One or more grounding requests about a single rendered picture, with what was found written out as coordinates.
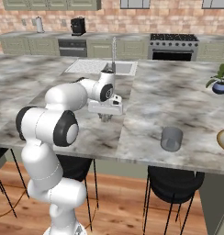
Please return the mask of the black coffee machine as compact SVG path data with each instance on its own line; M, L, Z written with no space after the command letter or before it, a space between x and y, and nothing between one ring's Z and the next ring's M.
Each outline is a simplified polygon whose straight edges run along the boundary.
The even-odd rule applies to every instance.
M81 36L83 35L85 30L85 22L83 17L77 17L73 18L71 20L71 29L72 29L72 35L73 36Z

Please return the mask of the green wall cupboards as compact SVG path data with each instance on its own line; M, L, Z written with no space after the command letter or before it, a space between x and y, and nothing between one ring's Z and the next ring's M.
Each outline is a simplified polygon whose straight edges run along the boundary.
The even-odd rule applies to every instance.
M97 11L101 0L3 0L5 10Z

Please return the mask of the white paper towel roll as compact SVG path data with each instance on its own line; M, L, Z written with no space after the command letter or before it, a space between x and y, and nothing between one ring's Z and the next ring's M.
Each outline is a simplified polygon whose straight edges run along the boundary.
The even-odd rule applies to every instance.
M43 24L41 17L36 17L36 27L38 33L44 33Z

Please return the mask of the steel sink tap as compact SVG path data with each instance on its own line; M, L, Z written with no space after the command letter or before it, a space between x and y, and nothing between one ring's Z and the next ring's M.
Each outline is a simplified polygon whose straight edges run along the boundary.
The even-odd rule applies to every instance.
M116 47L116 37L113 38L112 40L112 71L113 73L116 73L116 51L117 51L117 47Z

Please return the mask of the steel range cooker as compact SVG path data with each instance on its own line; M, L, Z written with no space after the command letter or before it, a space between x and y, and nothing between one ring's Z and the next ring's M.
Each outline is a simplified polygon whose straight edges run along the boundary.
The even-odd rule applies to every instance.
M199 40L195 34L151 33L149 60L195 61Z

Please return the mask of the steel sink basin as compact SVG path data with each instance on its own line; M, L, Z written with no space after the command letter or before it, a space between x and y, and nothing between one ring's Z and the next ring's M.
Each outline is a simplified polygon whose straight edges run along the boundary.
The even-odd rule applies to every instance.
M130 75L134 76L137 71L137 62L115 61L116 75ZM73 62L66 70L66 73L88 73L100 74L106 68L111 68L111 61L103 60L82 60L78 59Z

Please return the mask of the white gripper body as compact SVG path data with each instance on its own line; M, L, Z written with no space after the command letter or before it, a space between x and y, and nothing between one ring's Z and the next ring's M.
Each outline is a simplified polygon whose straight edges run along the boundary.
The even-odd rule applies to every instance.
M116 100L110 100L103 103L91 100L88 103L88 111L105 115L121 115L123 113L123 106Z

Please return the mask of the green base cupboards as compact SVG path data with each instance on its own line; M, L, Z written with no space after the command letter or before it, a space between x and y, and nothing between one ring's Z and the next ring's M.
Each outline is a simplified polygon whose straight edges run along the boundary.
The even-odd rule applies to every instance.
M58 39L85 39L88 58L112 59L112 40L116 37L116 59L148 59L151 35L37 35L19 32L0 36L3 53L61 56ZM224 39L198 38L196 61L224 62Z

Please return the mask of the black bar stool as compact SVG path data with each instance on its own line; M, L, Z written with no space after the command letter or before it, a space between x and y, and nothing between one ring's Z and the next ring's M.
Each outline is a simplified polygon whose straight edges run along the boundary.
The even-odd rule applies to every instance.
M180 231L180 234L183 234L185 223L187 221L196 190L201 187L204 179L205 174L201 172L195 173L194 171L149 166L143 206L142 230L146 230L150 196L151 192L153 192L162 201L170 204L170 213L172 212L173 205L178 205L175 219L178 219L179 217L181 205L187 201L190 201L187 212L185 214L185 220ZM168 220L166 221L166 229L164 230L163 235L166 235L169 224Z
M88 217L89 217L89 222L90 222L89 225L90 225L90 230L92 231L93 230L92 221L93 221L94 217L93 218L91 217L86 177L88 175L91 163L93 163L94 177L95 177L96 206L97 206L97 208L99 208L95 159L80 158L80 157L60 155L60 154L57 154L57 157L58 157L58 159L61 163L62 169L63 169L63 177L70 178L70 179L73 179L73 180L76 180L79 182L84 181L84 184L86 187L86 200L87 200L87 207L88 207Z
M13 215L23 196L28 196L26 170L13 150L0 150L0 218Z

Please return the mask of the grey water glass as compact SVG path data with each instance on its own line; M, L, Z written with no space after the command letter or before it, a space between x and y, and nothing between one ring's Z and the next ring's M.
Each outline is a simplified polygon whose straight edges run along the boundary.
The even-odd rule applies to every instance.
M183 131L175 127L165 127L162 131L161 147L170 152L178 151L181 147Z

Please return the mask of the window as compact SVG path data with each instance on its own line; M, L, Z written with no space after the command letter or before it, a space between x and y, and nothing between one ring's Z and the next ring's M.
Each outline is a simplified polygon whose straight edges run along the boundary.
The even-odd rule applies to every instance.
M121 9L149 9L150 0L120 0Z
M202 7L205 9L224 9L224 0L203 0Z

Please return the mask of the steel dishwasher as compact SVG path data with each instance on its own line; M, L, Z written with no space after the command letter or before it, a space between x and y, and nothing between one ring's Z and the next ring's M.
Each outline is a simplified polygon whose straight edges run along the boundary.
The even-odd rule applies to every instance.
M58 39L61 56L86 57L85 39Z

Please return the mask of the potted plant in blue pot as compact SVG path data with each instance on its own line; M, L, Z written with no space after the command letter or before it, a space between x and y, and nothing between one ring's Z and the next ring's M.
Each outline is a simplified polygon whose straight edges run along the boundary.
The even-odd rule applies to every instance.
M224 63L222 63L216 75L211 76L206 87L212 85L212 91L217 95L224 95Z

